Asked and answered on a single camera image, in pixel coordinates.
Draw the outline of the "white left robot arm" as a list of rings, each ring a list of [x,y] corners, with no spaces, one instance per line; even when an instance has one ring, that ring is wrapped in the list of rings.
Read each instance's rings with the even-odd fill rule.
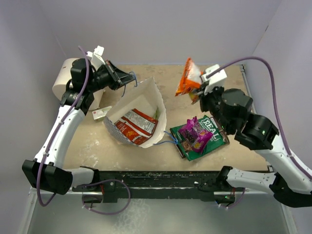
[[[64,195],[71,187],[82,185],[89,191],[100,187],[98,170],[79,167],[63,169],[64,158],[77,127],[88,113],[94,93],[106,87],[117,90],[135,76],[116,68],[109,60],[96,66],[84,58],[62,69],[69,80],[60,101],[56,122],[33,160],[25,160],[22,171],[33,188]]]

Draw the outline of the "magenta snack bag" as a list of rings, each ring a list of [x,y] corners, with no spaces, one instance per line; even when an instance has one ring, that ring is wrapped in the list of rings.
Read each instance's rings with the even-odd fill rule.
[[[187,123],[179,129],[179,134],[183,137],[182,146],[188,151],[202,153],[213,134],[202,128],[197,117],[188,119]]]

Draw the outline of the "red orange snack bag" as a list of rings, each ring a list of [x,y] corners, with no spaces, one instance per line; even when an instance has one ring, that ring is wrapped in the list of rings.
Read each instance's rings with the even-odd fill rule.
[[[138,109],[128,111],[115,122],[117,129],[135,145],[141,145],[149,140],[153,136],[157,124],[157,119]]]

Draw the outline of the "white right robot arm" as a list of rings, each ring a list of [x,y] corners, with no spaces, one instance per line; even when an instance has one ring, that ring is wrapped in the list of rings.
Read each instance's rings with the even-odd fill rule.
[[[215,86],[206,92],[203,85],[194,91],[202,112],[210,112],[227,135],[262,156],[271,173],[243,171],[223,166],[216,183],[219,189],[249,188],[271,194],[292,208],[312,205],[312,176],[293,152],[287,152],[281,131],[265,116],[252,113],[253,99],[236,88]]]

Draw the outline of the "blue checkered paper bag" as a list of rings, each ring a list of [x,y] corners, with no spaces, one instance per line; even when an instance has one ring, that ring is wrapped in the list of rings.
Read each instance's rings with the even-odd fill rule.
[[[132,109],[138,109],[158,120],[153,136],[141,145],[131,143],[115,126],[115,122]],[[154,77],[150,77],[140,82],[137,87],[128,90],[107,113],[103,122],[118,145],[132,145],[147,149],[164,143],[177,144],[177,139],[166,130],[166,108]]]

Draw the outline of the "green chips bag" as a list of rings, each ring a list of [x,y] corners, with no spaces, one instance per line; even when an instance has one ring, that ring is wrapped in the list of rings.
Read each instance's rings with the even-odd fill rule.
[[[229,144],[229,139],[213,117],[203,116],[187,120],[184,125],[170,128],[177,139],[181,157],[188,161],[206,156]]]

